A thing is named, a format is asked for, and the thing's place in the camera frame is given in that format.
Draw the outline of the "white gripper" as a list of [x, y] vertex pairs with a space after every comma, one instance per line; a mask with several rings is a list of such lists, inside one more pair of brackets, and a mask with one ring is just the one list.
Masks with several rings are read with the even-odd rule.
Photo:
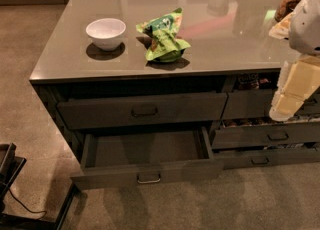
[[277, 87], [269, 117], [275, 121], [287, 121], [320, 87], [320, 57], [301, 55], [294, 63], [285, 61]]

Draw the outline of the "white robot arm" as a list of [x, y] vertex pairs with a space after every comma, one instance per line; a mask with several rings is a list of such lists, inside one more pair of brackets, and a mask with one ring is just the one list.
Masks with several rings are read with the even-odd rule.
[[278, 78], [269, 117], [287, 121], [320, 87], [320, 0], [301, 0], [290, 15], [289, 46], [300, 53], [285, 61]]

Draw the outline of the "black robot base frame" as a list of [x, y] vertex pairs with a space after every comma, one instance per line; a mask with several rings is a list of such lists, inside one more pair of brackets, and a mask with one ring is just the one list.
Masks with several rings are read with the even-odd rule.
[[[23, 175], [27, 159], [17, 155], [16, 148], [12, 142], [0, 144], [0, 230], [63, 230], [78, 188], [71, 183], [57, 217], [47, 219], [49, 191], [41, 191], [43, 177], [28, 180]], [[26, 210], [27, 216], [6, 212], [11, 205], [9, 197]]]

